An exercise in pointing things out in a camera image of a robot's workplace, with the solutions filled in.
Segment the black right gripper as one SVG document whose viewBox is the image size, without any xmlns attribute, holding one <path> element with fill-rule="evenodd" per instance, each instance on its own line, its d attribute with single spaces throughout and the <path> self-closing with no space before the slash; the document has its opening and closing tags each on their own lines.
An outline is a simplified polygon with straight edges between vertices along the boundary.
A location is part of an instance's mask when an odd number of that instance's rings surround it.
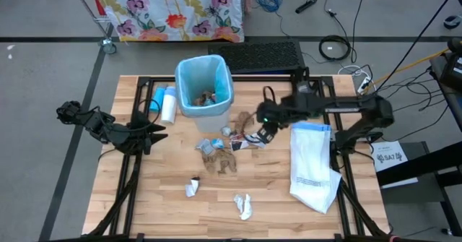
<svg viewBox="0 0 462 242">
<path fill-rule="evenodd" d="M 257 107 L 256 119 L 262 123 L 258 130 L 258 138 L 261 141 L 270 143 L 278 132 L 278 129 L 287 128 L 290 111 L 286 106 L 277 104 L 273 100 L 265 99 Z"/>
</svg>

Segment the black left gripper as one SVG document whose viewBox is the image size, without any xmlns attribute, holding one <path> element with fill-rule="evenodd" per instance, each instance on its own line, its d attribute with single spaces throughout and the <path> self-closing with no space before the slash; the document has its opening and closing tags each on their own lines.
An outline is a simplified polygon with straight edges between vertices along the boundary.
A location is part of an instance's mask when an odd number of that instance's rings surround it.
<svg viewBox="0 0 462 242">
<path fill-rule="evenodd" d="M 141 111 L 135 111 L 126 126 L 129 136 L 123 149 L 125 155 L 137 155 L 140 152 L 149 155 L 153 144 L 168 137 L 167 134 L 151 134 L 166 130 L 166 127 L 152 123 Z"/>
</svg>

